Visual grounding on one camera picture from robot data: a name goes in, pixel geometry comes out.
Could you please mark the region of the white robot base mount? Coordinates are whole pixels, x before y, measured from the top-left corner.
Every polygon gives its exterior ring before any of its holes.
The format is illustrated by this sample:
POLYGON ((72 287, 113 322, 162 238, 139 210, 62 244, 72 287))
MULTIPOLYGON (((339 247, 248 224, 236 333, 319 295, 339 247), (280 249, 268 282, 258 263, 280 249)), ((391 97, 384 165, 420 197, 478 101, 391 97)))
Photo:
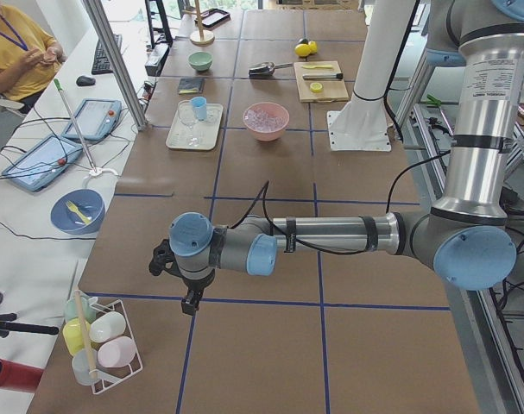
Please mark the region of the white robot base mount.
POLYGON ((391 151, 382 98, 354 96, 341 110, 328 111, 326 120, 332 151, 391 151))

